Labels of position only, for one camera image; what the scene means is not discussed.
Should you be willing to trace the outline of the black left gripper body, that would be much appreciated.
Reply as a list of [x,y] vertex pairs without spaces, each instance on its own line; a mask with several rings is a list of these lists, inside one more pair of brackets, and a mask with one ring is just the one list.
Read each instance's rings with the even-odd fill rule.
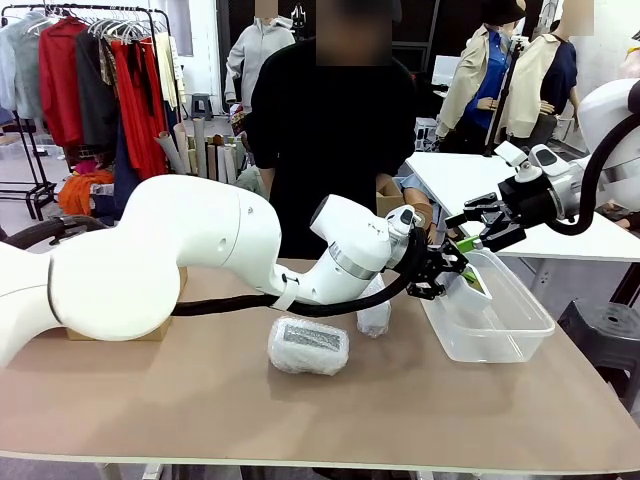
[[426,248],[426,251],[424,253],[424,261],[419,268],[416,277],[414,278],[414,283],[430,283],[431,285],[434,285],[436,282],[438,282],[437,277],[443,273],[441,269],[443,262],[441,260],[441,253],[439,251],[441,245],[431,245]]

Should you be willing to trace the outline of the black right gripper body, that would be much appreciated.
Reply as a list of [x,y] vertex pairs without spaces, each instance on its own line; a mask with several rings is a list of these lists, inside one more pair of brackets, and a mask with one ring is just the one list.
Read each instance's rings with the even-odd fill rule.
[[525,183],[517,182],[513,176],[500,182],[498,188],[511,218],[523,228],[532,228],[557,218],[556,202],[546,176]]

